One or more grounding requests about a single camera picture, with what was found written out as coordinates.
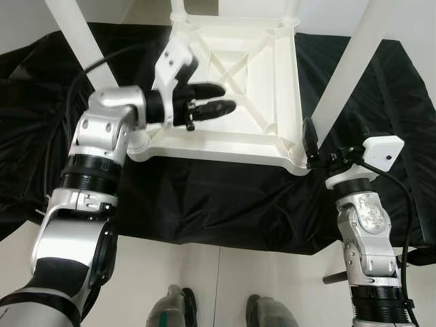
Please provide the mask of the grey robot right foot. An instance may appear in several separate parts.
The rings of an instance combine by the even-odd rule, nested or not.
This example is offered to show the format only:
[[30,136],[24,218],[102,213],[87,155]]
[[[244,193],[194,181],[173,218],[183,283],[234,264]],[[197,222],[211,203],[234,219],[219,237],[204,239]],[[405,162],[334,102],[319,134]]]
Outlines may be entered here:
[[246,327],[300,327],[292,312],[272,297],[253,294],[245,307]]

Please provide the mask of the black table cloth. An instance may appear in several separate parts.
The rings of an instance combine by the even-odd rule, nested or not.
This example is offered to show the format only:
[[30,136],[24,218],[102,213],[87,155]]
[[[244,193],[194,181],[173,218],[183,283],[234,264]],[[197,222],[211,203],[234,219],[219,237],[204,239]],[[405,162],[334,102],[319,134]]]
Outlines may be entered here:
[[[46,193],[67,155],[62,118],[69,85],[81,72],[63,35],[50,32],[16,50],[0,50],[0,240],[41,221]],[[410,190],[418,220],[405,230],[404,193],[374,181],[392,218],[396,247],[433,248],[435,110],[401,42],[384,40],[343,114],[374,133],[405,141],[390,169]],[[312,255],[339,240],[335,196],[325,174],[295,176],[279,166],[153,157],[128,161],[119,184],[117,231],[167,243]]]

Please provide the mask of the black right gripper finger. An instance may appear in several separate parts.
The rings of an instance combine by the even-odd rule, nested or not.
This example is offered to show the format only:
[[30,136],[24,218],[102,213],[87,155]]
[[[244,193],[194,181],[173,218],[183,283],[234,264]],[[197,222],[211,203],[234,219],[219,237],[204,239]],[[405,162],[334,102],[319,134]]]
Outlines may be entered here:
[[371,134],[367,127],[367,120],[357,112],[347,114],[347,144],[348,146],[358,146],[364,143]]
[[312,118],[303,119],[302,128],[302,145],[303,150],[305,150],[307,167],[315,168],[320,162],[317,128],[315,128]]

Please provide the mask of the grey robot left foot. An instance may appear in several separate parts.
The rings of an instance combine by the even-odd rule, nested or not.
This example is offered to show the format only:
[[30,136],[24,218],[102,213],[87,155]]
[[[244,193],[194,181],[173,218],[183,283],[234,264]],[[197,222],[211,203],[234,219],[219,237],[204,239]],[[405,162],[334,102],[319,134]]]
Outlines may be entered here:
[[146,327],[198,327],[196,296],[190,287],[172,284],[153,305]]

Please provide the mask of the white plastic children table top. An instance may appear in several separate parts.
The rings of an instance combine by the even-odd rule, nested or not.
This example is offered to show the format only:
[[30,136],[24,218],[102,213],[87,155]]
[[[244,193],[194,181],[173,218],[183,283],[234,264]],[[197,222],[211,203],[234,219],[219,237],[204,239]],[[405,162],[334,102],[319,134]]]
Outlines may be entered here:
[[184,127],[137,131],[127,154],[134,161],[178,157],[281,166],[307,174],[295,27],[279,18],[228,18],[188,13],[172,22],[171,37],[186,37],[198,59],[194,83],[220,84],[236,101],[230,114]]

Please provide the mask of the grey robot foot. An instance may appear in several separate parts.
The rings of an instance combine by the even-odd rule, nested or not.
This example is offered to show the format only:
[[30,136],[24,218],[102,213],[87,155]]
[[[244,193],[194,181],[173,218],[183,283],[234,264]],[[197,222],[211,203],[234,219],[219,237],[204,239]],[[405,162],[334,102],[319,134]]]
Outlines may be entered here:
[[190,287],[172,284],[153,305],[146,327],[198,327],[196,296]]
[[253,294],[245,307],[246,327],[300,327],[292,312],[272,297]]

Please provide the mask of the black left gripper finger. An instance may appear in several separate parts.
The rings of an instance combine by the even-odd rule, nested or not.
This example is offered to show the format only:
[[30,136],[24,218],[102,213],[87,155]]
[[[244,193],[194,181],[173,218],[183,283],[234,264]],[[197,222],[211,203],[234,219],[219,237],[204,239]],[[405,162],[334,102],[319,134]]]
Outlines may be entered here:
[[226,90],[215,83],[188,84],[187,90],[189,101],[221,99],[226,94]]
[[229,99],[208,101],[200,105],[193,104],[189,109],[189,117],[191,121],[211,121],[230,114],[236,107],[236,101]]

